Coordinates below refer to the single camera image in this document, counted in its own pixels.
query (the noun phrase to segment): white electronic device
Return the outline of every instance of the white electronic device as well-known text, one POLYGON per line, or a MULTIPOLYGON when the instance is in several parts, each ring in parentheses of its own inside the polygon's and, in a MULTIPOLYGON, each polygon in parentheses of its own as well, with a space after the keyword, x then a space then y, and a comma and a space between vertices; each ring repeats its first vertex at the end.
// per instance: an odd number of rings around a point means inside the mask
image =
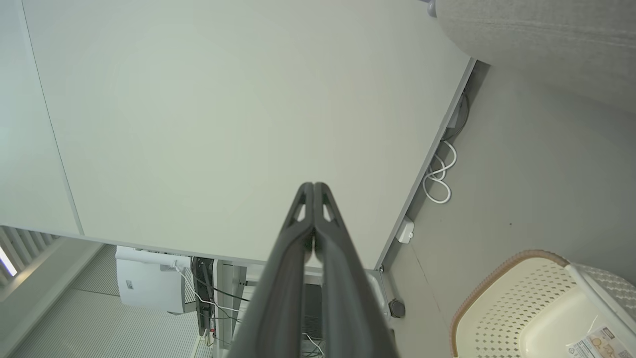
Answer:
POLYGON ((187 256, 117 246, 117 285, 121 302, 129 306, 185 313, 183 272, 187 256))
POLYGON ((402 224, 397 230, 396 239, 401 243, 409 243, 413 237, 414 228, 415 224, 413 221, 405 215, 404 219, 402 219, 402 224))

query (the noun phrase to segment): cream plastic basket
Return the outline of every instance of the cream plastic basket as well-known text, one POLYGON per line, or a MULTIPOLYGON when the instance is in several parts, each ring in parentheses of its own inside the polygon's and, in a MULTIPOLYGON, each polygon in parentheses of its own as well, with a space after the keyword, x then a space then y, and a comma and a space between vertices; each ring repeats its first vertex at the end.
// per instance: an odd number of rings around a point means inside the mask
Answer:
POLYGON ((528 250, 466 299, 453 318, 451 349, 462 358, 586 358, 586 347, 572 345, 586 341, 597 348, 589 357, 636 358, 635 319, 636 288, 626 280, 528 250), (613 343, 594 339, 604 327, 613 343))

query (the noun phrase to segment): device label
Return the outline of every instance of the device label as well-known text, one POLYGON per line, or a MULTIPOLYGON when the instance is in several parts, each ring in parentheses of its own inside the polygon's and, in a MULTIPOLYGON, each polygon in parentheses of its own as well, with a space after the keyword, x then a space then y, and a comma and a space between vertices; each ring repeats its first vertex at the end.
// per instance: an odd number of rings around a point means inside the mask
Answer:
POLYGON ((565 347, 570 358, 633 358, 608 327, 601 327, 565 347))

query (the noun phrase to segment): gray fabric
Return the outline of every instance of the gray fabric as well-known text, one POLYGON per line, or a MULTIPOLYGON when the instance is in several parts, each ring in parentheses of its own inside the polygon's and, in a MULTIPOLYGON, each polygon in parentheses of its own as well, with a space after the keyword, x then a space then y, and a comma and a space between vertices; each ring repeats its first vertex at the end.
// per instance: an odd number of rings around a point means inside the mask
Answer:
POLYGON ((636 1, 437 0, 468 55, 636 112, 636 1))

